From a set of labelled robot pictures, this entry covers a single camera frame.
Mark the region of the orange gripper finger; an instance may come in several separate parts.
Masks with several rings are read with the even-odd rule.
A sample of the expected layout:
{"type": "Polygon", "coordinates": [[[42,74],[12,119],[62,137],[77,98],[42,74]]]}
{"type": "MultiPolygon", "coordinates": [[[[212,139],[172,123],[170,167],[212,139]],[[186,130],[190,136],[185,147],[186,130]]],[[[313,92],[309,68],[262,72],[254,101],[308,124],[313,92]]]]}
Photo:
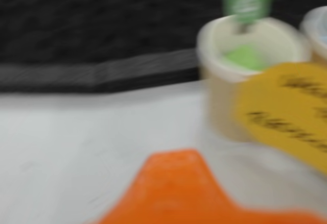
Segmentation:
{"type": "Polygon", "coordinates": [[[315,214],[233,202],[196,150],[152,154],[98,223],[326,223],[315,214]]]}

